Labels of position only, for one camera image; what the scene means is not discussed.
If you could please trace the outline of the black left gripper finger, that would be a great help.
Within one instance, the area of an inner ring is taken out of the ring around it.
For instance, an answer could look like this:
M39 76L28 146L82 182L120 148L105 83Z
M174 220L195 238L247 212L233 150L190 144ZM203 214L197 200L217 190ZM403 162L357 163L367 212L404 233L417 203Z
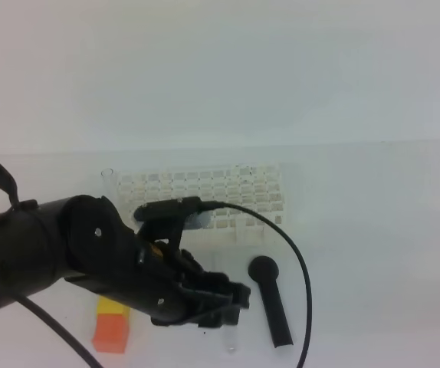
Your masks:
M240 312L241 305L233 299L204 299L181 320L181 325L195 324L206 329L237 326Z
M206 271L185 249L181 266L181 295L188 307L249 307L249 287L225 273Z

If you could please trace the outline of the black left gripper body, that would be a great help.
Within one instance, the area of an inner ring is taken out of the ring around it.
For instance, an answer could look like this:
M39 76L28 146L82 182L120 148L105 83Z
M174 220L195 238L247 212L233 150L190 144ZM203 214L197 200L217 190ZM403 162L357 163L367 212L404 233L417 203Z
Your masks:
M159 326L182 324L204 307L194 288L204 271L180 250L184 217L155 218L135 232L111 214L67 219L67 282L150 316Z

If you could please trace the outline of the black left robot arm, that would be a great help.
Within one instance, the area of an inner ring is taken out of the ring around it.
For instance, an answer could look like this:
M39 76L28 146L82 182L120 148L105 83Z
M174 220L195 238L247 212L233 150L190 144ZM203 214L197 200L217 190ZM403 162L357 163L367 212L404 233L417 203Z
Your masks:
M59 279L133 308L156 326L238 323L250 289L206 271L181 248L182 233L202 227L197 197L148 202L129 228L106 197L77 195L40 204L21 201L16 181L0 164L0 285L29 296ZM0 307L10 303L0 292Z

